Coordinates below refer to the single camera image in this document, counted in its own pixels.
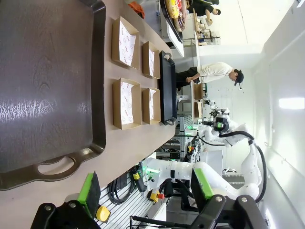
person in black shirt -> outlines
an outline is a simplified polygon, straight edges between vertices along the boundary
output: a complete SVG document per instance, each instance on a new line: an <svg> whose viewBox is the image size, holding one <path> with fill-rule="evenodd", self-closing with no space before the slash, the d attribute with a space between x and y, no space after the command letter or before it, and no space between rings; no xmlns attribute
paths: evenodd
<svg viewBox="0 0 305 229"><path fill-rule="evenodd" d="M214 15L220 15L221 13L219 9L215 9L213 6L198 0L193 0L192 5L188 8L190 13L193 13L193 9L195 10L197 16L199 17L206 15L208 21L211 21L210 19L211 13Z"/></svg>

black shirt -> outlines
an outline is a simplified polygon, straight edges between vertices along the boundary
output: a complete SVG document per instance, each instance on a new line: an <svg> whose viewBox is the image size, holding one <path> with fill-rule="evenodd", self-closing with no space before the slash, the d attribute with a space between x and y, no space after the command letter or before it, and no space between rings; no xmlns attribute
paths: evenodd
<svg viewBox="0 0 305 229"><path fill-rule="evenodd" d="M208 10L210 13L214 10L214 7L208 4L204 4L201 2L193 1L193 4L190 6L188 9L190 13L193 13L193 9L197 13L198 17L204 16L205 15L205 10Z"/></svg>

black pants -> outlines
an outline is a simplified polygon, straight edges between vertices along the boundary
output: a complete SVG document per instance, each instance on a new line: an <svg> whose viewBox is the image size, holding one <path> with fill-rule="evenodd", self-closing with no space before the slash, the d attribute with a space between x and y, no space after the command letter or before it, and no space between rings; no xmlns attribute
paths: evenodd
<svg viewBox="0 0 305 229"><path fill-rule="evenodd" d="M183 86L187 86L190 83L186 82L186 78L193 77L198 73L197 67L191 67L189 70L186 70L184 72L176 73L176 88L180 89ZM199 83L199 78L194 80L195 83Z"/></svg>

